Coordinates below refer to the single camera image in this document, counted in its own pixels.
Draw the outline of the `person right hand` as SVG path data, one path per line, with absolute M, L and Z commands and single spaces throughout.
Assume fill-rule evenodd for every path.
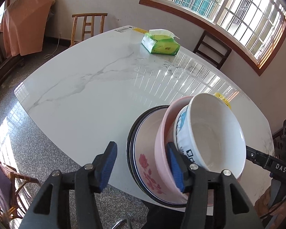
M 276 207 L 275 211 L 273 211 L 273 216 L 278 216 L 278 219 L 284 219 L 286 217 L 286 201 L 282 205 L 273 205 L 271 208 L 268 207 L 271 198 L 271 187 L 266 189 L 265 193 L 255 202 L 254 208 L 259 217 L 266 215 L 268 212 L 272 211 Z

